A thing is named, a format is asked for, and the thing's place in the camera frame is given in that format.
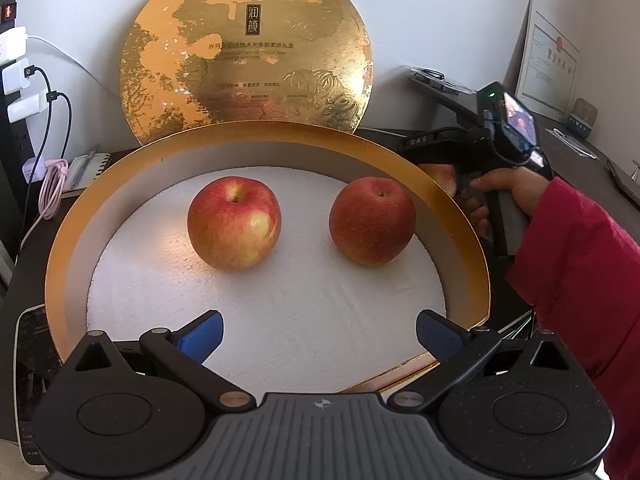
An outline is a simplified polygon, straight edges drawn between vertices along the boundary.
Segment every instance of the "notebook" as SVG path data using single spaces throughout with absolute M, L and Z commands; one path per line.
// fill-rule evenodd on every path
M 101 176 L 111 160 L 109 153 L 89 153 L 76 156 L 66 174 L 62 198 L 81 194 L 91 183 Z

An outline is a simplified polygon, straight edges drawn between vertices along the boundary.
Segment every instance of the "white foam insert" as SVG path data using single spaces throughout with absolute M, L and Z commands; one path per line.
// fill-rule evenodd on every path
M 258 266 L 220 272 L 187 235 L 191 200 L 227 175 L 254 178 L 275 193 L 282 234 Z M 265 391 L 331 392 L 395 367 L 424 349 L 415 318 L 445 315 L 429 253 L 417 237 L 393 261 L 363 267 L 343 257 L 328 229 L 343 182 L 289 168 L 235 168 L 190 178 L 143 204 L 118 229 L 94 272 L 88 330 L 136 340 L 176 330 L 210 308 L 225 335 L 205 365 L 258 401 Z

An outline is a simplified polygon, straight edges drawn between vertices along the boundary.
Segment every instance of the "phone screen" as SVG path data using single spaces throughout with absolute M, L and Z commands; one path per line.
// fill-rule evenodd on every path
M 537 145 L 538 134 L 536 133 L 536 121 L 533 116 L 506 92 L 504 93 L 504 105 L 507 108 L 509 126 L 527 139 L 530 144 Z

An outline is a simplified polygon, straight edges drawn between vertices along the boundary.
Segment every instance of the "pink sleeve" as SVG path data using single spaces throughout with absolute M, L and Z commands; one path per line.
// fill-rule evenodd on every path
M 640 248 L 604 209 L 556 178 L 508 280 L 540 325 L 564 340 L 613 412 L 607 473 L 640 478 Z

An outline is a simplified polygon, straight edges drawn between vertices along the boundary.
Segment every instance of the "person's hand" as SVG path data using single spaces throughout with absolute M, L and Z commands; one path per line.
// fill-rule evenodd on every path
M 507 189 L 511 191 L 516 204 L 527 215 L 533 216 L 549 181 L 527 168 L 500 168 L 490 171 L 469 183 L 471 189 L 482 192 Z M 489 230 L 489 209 L 473 197 L 468 189 L 462 192 L 466 199 L 463 206 L 471 225 L 479 236 L 485 237 Z

